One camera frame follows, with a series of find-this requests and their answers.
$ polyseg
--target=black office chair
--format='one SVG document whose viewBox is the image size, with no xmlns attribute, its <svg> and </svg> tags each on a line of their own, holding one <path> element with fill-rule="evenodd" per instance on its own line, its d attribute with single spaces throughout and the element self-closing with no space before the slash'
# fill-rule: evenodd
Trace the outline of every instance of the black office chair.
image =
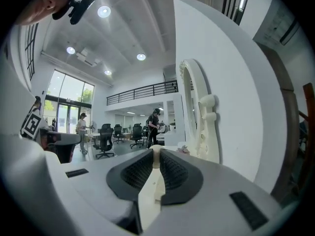
<svg viewBox="0 0 315 236">
<path fill-rule="evenodd" d="M 114 138 L 117 138 L 117 140 L 115 140 L 114 142 L 117 142 L 117 144 L 119 143 L 119 141 L 123 142 L 122 140 L 125 136 L 122 134 L 122 128 L 119 124 L 116 124 L 114 127 Z"/>
<path fill-rule="evenodd" d="M 107 129 L 107 128 L 111 128 L 110 123 L 105 123 L 102 125 L 102 129 Z"/>
<path fill-rule="evenodd" d="M 148 128 L 148 126 L 143 126 L 142 137 L 143 137 L 143 143 L 144 143 L 144 141 L 146 141 L 146 147 L 148 144 L 148 136 L 149 136 L 149 128 Z"/>
<path fill-rule="evenodd" d="M 102 153 L 96 154 L 95 157 L 97 159 L 101 158 L 102 156 L 107 156 L 109 155 L 115 155 L 114 153 L 106 153 L 107 151 L 110 151 L 113 147 L 112 143 L 112 135 L 113 135 L 114 129 L 112 128 L 102 128 L 100 130 L 100 143 L 99 146 L 97 144 L 94 144 L 93 147 L 96 149 L 100 149 Z"/>
<path fill-rule="evenodd" d="M 133 130 L 133 133 L 132 133 L 132 137 L 131 137 L 131 140 L 135 141 L 134 144 L 130 144 L 130 148 L 132 148 L 133 146 L 137 146 L 139 145 L 139 148 L 141 148 L 141 145 L 143 146 L 144 145 L 144 140 L 143 140 L 143 143 L 138 143 L 138 141 L 141 141 L 142 140 L 142 127 L 141 126 L 133 126 L 132 128 Z"/>
</svg>

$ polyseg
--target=person wearing vr headset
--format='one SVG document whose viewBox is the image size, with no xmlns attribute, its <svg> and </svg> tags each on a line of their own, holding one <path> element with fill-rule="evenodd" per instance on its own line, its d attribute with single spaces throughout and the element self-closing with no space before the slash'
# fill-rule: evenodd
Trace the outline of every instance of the person wearing vr headset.
<svg viewBox="0 0 315 236">
<path fill-rule="evenodd" d="M 157 135 L 159 130 L 159 122 L 158 122 L 158 116 L 160 115 L 159 109 L 154 109 L 153 113 L 148 118 L 148 127 L 149 127 L 149 140 L 147 144 L 147 148 L 151 147 L 152 139 L 153 139 L 153 145 L 158 144 L 157 141 Z"/>
<path fill-rule="evenodd" d="M 16 20 L 17 25 L 36 24 L 45 17 L 53 15 L 60 19 L 70 9 L 75 0 L 32 0 Z"/>
</svg>

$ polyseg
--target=white shirt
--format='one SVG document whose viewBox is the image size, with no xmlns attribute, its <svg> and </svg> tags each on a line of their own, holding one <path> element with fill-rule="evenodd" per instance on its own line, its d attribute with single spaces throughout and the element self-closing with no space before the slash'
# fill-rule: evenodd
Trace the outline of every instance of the white shirt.
<svg viewBox="0 0 315 236">
<path fill-rule="evenodd" d="M 85 120 L 82 120 L 82 119 L 78 120 L 78 124 L 77 124 L 78 130 L 85 131 L 86 126 L 87 126 L 87 124 L 86 124 Z"/>
</svg>

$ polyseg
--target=tree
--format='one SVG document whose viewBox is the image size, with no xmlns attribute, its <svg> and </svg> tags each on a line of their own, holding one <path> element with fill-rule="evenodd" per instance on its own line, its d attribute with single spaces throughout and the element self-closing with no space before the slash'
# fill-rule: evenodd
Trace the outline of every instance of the tree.
<svg viewBox="0 0 315 236">
<path fill-rule="evenodd" d="M 85 88 L 82 94 L 82 102 L 91 103 L 92 93 L 92 90 Z"/>
<path fill-rule="evenodd" d="M 54 106 L 50 100 L 45 100 L 44 110 L 53 111 Z"/>
</svg>

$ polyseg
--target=doorway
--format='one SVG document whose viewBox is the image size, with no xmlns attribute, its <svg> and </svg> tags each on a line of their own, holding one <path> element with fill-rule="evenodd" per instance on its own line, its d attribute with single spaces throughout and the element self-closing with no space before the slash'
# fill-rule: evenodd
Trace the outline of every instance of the doorway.
<svg viewBox="0 0 315 236">
<path fill-rule="evenodd" d="M 75 134 L 75 127 L 78 123 L 80 107 L 58 104 L 57 130 L 61 133 Z"/>
</svg>

